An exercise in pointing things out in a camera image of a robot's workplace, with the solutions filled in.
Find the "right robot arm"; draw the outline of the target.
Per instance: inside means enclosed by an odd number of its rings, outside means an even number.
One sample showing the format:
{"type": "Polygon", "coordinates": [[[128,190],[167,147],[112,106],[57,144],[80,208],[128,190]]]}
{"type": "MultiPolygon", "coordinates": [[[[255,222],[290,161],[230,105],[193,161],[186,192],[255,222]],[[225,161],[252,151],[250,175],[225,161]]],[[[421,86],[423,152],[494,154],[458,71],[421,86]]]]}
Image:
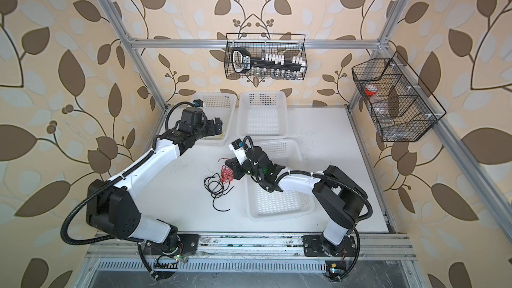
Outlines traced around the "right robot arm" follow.
{"type": "Polygon", "coordinates": [[[294,191],[313,195],[329,216],[329,222],[319,237],[321,251],[332,257],[343,255],[343,242],[355,235],[355,256],[345,268],[336,266],[327,270],[331,281],[343,281],[353,270],[360,255],[361,237],[356,229],[360,221],[373,215],[373,207],[366,192],[348,175],[334,165],[321,172],[290,169],[273,163],[260,146],[248,146],[241,140],[229,144],[235,154],[225,164],[240,180],[249,176],[268,193],[294,191]]]}

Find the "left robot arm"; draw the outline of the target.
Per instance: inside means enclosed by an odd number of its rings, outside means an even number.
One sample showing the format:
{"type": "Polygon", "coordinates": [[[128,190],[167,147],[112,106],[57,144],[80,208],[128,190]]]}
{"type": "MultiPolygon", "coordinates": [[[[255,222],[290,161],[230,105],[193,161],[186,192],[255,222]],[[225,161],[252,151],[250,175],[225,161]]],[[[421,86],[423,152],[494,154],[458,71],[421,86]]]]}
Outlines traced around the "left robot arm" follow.
{"type": "Polygon", "coordinates": [[[150,266],[144,256],[144,245],[154,243],[162,255],[175,257],[183,251],[184,244],[174,225],[143,215],[135,200],[149,182],[172,161],[191,149],[204,137],[221,135],[223,122],[220,118],[208,119],[203,102],[183,102],[181,118],[173,127],[166,127],[161,135],[154,137],[151,148],[121,173],[106,181],[92,182],[87,197],[64,219],[60,236],[68,245],[89,245],[111,239],[134,242],[144,268],[154,280],[161,273],[150,266]],[[86,210],[89,226],[104,232],[102,237],[74,239],[69,235],[69,226],[82,210],[86,210]]]}

